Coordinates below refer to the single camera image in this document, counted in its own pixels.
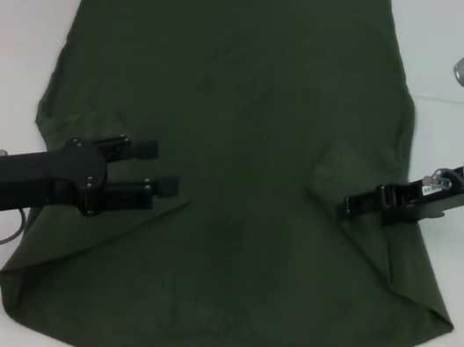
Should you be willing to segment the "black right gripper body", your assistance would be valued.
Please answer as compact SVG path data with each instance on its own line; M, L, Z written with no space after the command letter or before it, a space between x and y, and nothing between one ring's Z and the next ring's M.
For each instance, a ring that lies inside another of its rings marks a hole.
M441 178L448 179L448 189L424 193L425 186L421 181L408 184L384 185L381 194L381 222L383 225L418 222L422 219L437 219L448 210L464 206L464 188L459 179L463 168L459 167L451 175L449 171Z

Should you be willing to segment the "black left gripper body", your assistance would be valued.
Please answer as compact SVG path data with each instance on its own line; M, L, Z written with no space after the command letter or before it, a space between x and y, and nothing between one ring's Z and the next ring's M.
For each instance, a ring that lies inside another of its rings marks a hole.
M49 152L0 156L0 212L70 205L93 213L106 166L101 151L81 139Z

